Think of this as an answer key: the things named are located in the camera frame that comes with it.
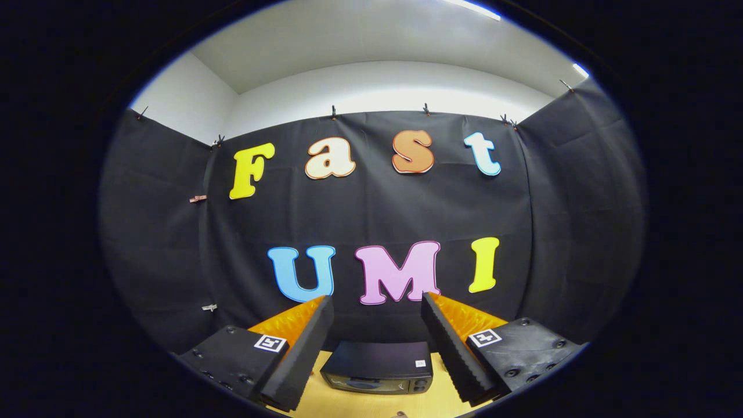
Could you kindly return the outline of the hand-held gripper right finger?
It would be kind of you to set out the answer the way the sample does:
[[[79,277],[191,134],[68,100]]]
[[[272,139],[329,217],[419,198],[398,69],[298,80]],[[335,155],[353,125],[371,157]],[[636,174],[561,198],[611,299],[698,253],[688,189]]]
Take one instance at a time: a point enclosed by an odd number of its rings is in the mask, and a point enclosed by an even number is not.
[[[506,321],[425,292],[420,315],[461,401],[478,406],[544,378],[586,347],[529,317]]]

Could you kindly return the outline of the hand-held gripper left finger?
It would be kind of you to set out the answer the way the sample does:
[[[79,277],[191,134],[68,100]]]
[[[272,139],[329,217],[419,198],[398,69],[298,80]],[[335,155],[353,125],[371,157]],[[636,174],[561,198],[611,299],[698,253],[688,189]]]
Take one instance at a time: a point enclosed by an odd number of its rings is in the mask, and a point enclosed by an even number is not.
[[[320,296],[244,329],[225,326],[173,357],[234,397],[296,410],[334,320],[333,299]]]

